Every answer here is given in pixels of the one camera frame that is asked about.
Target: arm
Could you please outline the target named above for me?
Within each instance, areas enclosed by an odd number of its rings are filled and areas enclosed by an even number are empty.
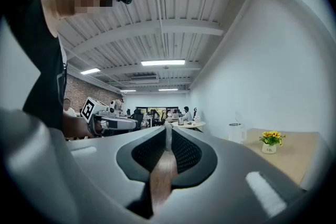
[[[63,112],[63,134],[65,137],[93,137],[84,118],[73,117]]]

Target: ceiling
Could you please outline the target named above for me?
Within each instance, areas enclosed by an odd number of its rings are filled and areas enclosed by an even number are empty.
[[[59,37],[68,73],[118,92],[161,88],[188,90],[222,41],[245,0],[156,0],[118,3],[105,13],[62,20]],[[183,66],[143,67],[142,60],[185,59]],[[84,70],[97,67],[92,75]],[[156,83],[135,84],[132,77],[157,76]]]

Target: flower pot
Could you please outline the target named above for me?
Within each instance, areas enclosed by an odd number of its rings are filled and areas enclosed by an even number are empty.
[[[261,151],[266,154],[274,154],[277,151],[277,145],[271,146],[264,143]]]

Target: black t-shirt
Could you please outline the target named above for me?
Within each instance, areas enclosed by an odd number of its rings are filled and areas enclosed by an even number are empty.
[[[18,43],[41,72],[23,110],[41,119],[48,127],[62,129],[66,64],[59,39],[49,31],[41,0],[29,0],[9,19]]]

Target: fluorescent light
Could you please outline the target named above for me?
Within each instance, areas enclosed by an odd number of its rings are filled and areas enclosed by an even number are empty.
[[[184,65],[185,60],[159,60],[159,61],[143,61],[141,62],[143,66],[176,66]]]
[[[178,89],[159,89],[159,91],[178,91]]]
[[[93,68],[93,69],[90,69],[90,70],[83,71],[83,72],[81,72],[81,74],[86,75],[86,74],[91,74],[91,73],[95,73],[95,72],[99,72],[99,71],[100,70],[98,68]]]

